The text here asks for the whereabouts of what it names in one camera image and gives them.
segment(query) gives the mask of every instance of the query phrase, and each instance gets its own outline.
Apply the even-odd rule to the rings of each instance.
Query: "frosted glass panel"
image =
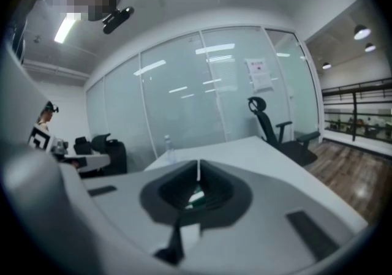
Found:
[[[87,119],[91,137],[107,134],[104,104],[104,80],[99,80],[86,93]]]
[[[177,38],[141,54],[146,110],[158,155],[169,135],[175,148],[224,142],[211,75],[198,34]]]
[[[105,78],[105,103],[110,138],[124,143],[128,172],[144,170],[155,160],[148,135],[138,57],[110,72]]]
[[[267,30],[283,68],[293,111],[295,137],[318,130],[319,114],[311,71],[292,33]]]
[[[277,59],[268,38],[260,28],[230,28],[203,33],[209,59],[219,92],[229,140],[260,135],[256,116],[249,110],[247,99],[262,97],[273,126],[290,120],[287,94]],[[264,59],[273,88],[255,92],[245,59]],[[285,140],[291,137],[285,130]]]

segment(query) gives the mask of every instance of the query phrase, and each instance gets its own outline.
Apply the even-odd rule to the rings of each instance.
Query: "plastic bottle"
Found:
[[[165,146],[166,146],[166,152],[167,152],[167,159],[170,164],[175,164],[177,163],[177,158],[176,158],[176,152],[174,150],[173,142],[170,139],[169,135],[165,136]]]

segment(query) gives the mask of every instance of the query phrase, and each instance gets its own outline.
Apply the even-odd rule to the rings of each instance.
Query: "person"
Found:
[[[46,131],[49,131],[48,122],[50,122],[54,111],[58,112],[52,102],[48,101],[46,106],[43,108],[41,115],[38,117],[37,124]]]

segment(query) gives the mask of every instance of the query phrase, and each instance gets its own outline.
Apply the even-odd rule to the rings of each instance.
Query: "pendant light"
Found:
[[[323,69],[328,69],[328,68],[331,68],[331,67],[332,67],[331,64],[328,63],[328,62],[325,62],[324,65],[323,65]]]
[[[362,24],[359,24],[354,29],[354,39],[361,40],[366,38],[370,34],[371,30]]]
[[[371,44],[371,43],[366,44],[366,47],[365,47],[365,52],[366,53],[369,53],[369,52],[374,51],[374,50],[375,50],[375,45],[374,44]]]

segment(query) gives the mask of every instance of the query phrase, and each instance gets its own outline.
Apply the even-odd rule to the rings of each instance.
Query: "railing post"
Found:
[[[354,102],[354,125],[353,125],[353,141],[355,141],[356,135],[356,93],[353,93],[353,102]]]

